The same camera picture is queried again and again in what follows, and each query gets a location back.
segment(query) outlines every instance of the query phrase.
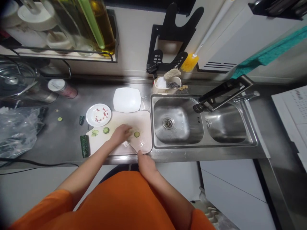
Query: small white plate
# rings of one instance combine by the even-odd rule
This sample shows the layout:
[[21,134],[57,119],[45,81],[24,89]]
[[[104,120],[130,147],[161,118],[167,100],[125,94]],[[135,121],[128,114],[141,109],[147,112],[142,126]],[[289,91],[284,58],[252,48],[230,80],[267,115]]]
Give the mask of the small white plate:
[[85,115],[87,123],[93,127],[101,127],[111,120],[111,109],[105,104],[91,106]]
[[118,88],[113,97],[114,109],[117,112],[132,113],[140,110],[141,94],[138,89]]

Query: sponge holder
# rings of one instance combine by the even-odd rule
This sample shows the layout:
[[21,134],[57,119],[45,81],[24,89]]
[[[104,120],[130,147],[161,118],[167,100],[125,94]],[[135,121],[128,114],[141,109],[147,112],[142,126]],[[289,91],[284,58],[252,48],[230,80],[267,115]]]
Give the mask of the sponge holder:
[[[161,95],[168,95],[168,94],[175,94],[179,88],[174,88],[174,89],[168,89],[168,88],[159,88],[157,87],[157,78],[154,81],[154,85],[153,85],[153,93],[154,94],[161,94]],[[166,80],[168,82],[176,82],[178,85],[181,86],[181,79],[179,77],[173,77],[169,80]]]

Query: bowl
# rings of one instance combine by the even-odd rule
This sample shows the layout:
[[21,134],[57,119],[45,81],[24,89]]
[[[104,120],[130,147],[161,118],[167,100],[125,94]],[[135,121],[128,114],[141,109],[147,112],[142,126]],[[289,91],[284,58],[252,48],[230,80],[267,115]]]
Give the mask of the bowl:
[[111,116],[112,111],[107,105],[95,104],[87,110],[85,119],[89,125],[93,127],[101,127],[111,120]]

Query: hand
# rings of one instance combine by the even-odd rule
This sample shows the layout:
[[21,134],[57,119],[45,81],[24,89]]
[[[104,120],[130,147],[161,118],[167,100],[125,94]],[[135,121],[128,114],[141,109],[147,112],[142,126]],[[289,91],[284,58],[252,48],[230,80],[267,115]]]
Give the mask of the hand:
[[138,169],[148,182],[152,182],[160,174],[154,160],[150,156],[143,154],[141,150],[138,151]]
[[132,129],[132,127],[126,124],[118,126],[112,134],[110,142],[113,143],[115,146],[120,145],[131,135],[130,129]]

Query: kitchen counter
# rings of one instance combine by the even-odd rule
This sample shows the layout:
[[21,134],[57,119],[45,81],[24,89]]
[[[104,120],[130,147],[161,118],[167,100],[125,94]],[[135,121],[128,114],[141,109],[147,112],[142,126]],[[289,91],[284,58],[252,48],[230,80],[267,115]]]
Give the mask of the kitchen counter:
[[[97,103],[113,107],[113,95],[117,88],[132,87],[141,92],[140,110],[150,111],[152,80],[120,77],[91,76],[86,79],[74,79],[72,85],[78,89],[74,99],[59,97],[48,105],[49,111],[44,120],[46,126],[39,133],[33,149],[23,154],[20,159],[34,160],[45,164],[72,162],[82,164],[80,136],[91,130],[85,121],[79,125],[79,116],[85,115],[87,109]],[[219,82],[183,81],[189,85],[187,94],[203,95],[215,88]],[[286,86],[254,85],[247,91],[258,90],[260,97],[249,102],[253,113],[253,123],[257,126],[257,135],[270,154],[266,158],[260,141],[257,147],[215,147],[193,149],[155,149],[149,155],[156,162],[206,161],[255,159],[255,166],[262,183],[267,203],[277,229],[305,229],[307,224],[307,176],[294,148],[276,112],[271,99],[272,94],[289,90]],[[137,163],[136,155],[109,156],[105,164]],[[6,169],[30,168],[32,165],[13,163]]]
[[[56,164],[72,162],[82,164],[80,136],[85,135],[90,126],[85,121],[79,125],[79,116],[85,116],[87,109],[97,103],[108,105],[112,111],[113,95],[117,88],[131,87],[139,89],[142,102],[141,111],[151,112],[152,80],[132,78],[103,78],[103,80],[74,79],[71,81],[78,90],[74,99],[59,96],[58,99],[48,105],[49,111],[44,123],[46,126],[39,133],[33,149],[23,154],[20,159],[34,160],[44,164]],[[188,94],[203,95],[215,88],[220,83],[206,81],[188,82]],[[156,149],[154,146],[149,155],[155,162],[183,162],[206,161],[228,159],[252,159],[266,158],[265,153],[258,142],[257,146],[238,147],[206,147],[206,148],[182,148],[182,149]],[[105,162],[107,165],[137,163],[136,155],[109,156]],[[28,164],[13,163],[7,168],[28,168]]]

